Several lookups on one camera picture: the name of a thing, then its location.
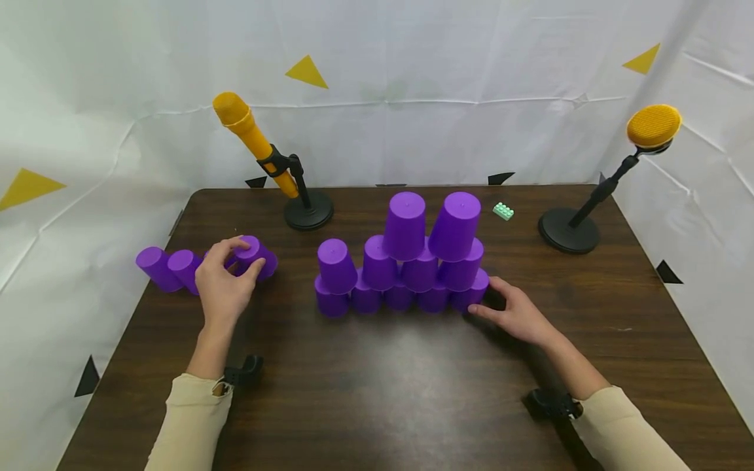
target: hand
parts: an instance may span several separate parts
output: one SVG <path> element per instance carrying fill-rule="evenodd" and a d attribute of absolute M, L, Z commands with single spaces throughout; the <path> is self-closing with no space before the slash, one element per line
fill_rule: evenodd
<path fill-rule="evenodd" d="M 212 246 L 196 270 L 196 286 L 204 309 L 204 329 L 232 332 L 238 317 L 244 312 L 256 286 L 256 278 L 265 259 L 260 258 L 239 277 L 225 269 L 225 260 L 236 247 L 248 249 L 241 237 L 221 240 Z"/>
<path fill-rule="evenodd" d="M 521 289 L 498 277 L 490 277 L 489 285 L 505 297 L 505 310 L 472 304 L 469 306 L 470 313 L 489 319 L 513 337 L 540 347 L 552 343 L 560 336 Z"/>

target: upside-down cup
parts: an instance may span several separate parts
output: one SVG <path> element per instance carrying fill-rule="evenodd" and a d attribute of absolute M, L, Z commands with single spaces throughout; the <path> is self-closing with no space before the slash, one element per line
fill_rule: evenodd
<path fill-rule="evenodd" d="M 317 249 L 322 283 L 334 295 L 347 295 L 356 286 L 358 275 L 348 247 L 340 239 L 328 239 Z"/>
<path fill-rule="evenodd" d="M 317 293 L 317 308 L 326 317 L 341 317 L 348 312 L 348 295 L 334 295 L 328 291 L 322 276 L 314 279 L 314 291 Z"/>
<path fill-rule="evenodd" d="M 169 258 L 160 247 L 147 247 L 136 256 L 136 266 L 148 274 L 163 292 L 174 292 L 183 287 L 183 282 L 167 267 Z"/>
<path fill-rule="evenodd" d="M 425 246 L 424 198 L 402 191 L 390 199 L 382 248 L 391 258 L 410 261 L 421 255 Z"/>
<path fill-rule="evenodd" d="M 487 290 L 488 285 L 489 276 L 486 271 L 480 268 L 477 270 L 474 283 L 469 289 L 466 291 L 450 293 L 450 305 L 453 309 L 459 310 L 462 313 L 468 312 L 470 305 L 482 302 L 484 292 Z"/>
<path fill-rule="evenodd" d="M 443 261 L 461 261 L 471 251 L 477 235 L 482 204 L 477 197 L 457 191 L 445 198 L 432 227 L 428 246 Z"/>
<path fill-rule="evenodd" d="M 416 294 L 408 289 L 403 283 L 390 288 L 385 292 L 385 304 L 392 310 L 408 310 L 414 304 Z"/>
<path fill-rule="evenodd" d="M 199 265 L 201 258 L 191 250 L 179 250 L 167 260 L 167 267 L 193 295 L 199 294 L 196 287 L 196 269 Z"/>
<path fill-rule="evenodd" d="M 252 263 L 263 258 L 265 266 L 259 272 L 257 281 L 267 280 L 277 269 L 277 256 L 270 252 L 262 242 L 254 236 L 241 236 L 241 240 L 249 244 L 248 249 L 236 247 L 233 249 L 233 255 L 236 258 L 236 276 L 246 273 Z"/>
<path fill-rule="evenodd" d="M 428 313 L 439 313 L 448 305 L 450 291 L 442 283 L 436 281 L 429 291 L 416 295 L 419 308 Z"/>
<path fill-rule="evenodd" d="M 364 244 L 362 278 L 369 288 L 387 291 L 400 281 L 398 263 L 382 247 L 382 235 L 374 235 Z"/>
<path fill-rule="evenodd" d="M 400 280 L 413 292 L 429 291 L 437 278 L 437 257 L 427 248 L 427 239 L 429 237 L 425 237 L 425 247 L 419 257 L 400 267 Z"/>
<path fill-rule="evenodd" d="M 364 282 L 362 269 L 358 268 L 356 272 L 359 279 L 356 286 L 351 290 L 351 306 L 356 312 L 362 314 L 372 314 L 379 310 L 382 305 L 382 293 L 372 289 Z"/>
<path fill-rule="evenodd" d="M 477 271 L 482 264 L 484 245 L 474 238 L 471 251 L 461 261 L 444 261 L 437 270 L 437 279 L 453 292 L 466 291 L 474 284 Z"/>

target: yellow triangle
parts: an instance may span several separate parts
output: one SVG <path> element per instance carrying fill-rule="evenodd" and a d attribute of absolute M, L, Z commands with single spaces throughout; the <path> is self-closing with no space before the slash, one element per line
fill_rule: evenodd
<path fill-rule="evenodd" d="M 623 64 L 623 67 L 631 69 L 634 72 L 647 75 L 649 73 L 649 69 L 652 68 L 652 63 L 654 62 L 654 58 L 657 56 L 657 52 L 659 50 L 660 43 L 657 43 L 657 45 L 652 49 L 648 50 L 640 56 L 634 57 L 632 60 Z"/>
<path fill-rule="evenodd" d="M 63 183 L 58 183 L 46 176 L 21 169 L 0 200 L 0 211 L 65 187 Z"/>
<path fill-rule="evenodd" d="M 299 63 L 291 67 L 285 75 L 307 84 L 314 85 L 315 87 L 329 89 L 324 79 L 322 78 L 322 75 L 320 75 L 320 71 L 317 70 L 317 66 L 314 64 L 314 61 L 311 60 L 311 57 L 309 55 L 307 55 L 306 57 L 301 59 Z"/>

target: yellow round microphone head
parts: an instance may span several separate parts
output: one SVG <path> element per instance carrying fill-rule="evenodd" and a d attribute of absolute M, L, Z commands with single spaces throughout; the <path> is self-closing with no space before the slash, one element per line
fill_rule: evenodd
<path fill-rule="evenodd" d="M 247 115 L 250 116 L 249 106 L 233 92 L 222 92 L 215 96 L 215 99 L 212 100 L 212 107 L 224 126 L 232 126 L 243 120 Z"/>
<path fill-rule="evenodd" d="M 628 139 L 636 147 L 657 148 L 670 142 L 681 129 L 681 114 L 670 105 L 652 105 L 639 110 L 629 121 Z"/>

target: wooden table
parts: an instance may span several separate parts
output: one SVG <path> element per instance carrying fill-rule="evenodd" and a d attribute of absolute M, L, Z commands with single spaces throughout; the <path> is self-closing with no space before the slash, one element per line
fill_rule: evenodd
<path fill-rule="evenodd" d="M 523 288 L 692 469 L 754 469 L 749 431 L 615 202 L 593 214 L 602 243 L 589 255 L 542 242 L 540 214 L 579 206 L 591 188 L 463 188 L 483 204 L 483 266 Z M 428 224 L 457 189 L 412 189 Z M 360 264 L 396 191 L 328 189 L 335 217 L 311 233 L 284 224 L 278 190 L 203 190 L 188 202 L 168 250 L 254 234 L 280 258 L 248 322 L 264 377 L 234 398 L 217 469 L 575 469 L 553 426 L 522 405 L 537 384 L 505 338 L 450 312 L 317 313 L 317 246 L 342 238 Z M 509 222 L 492 213 L 498 201 L 515 209 Z M 143 469 L 201 325 L 197 298 L 149 284 L 59 469 Z"/>

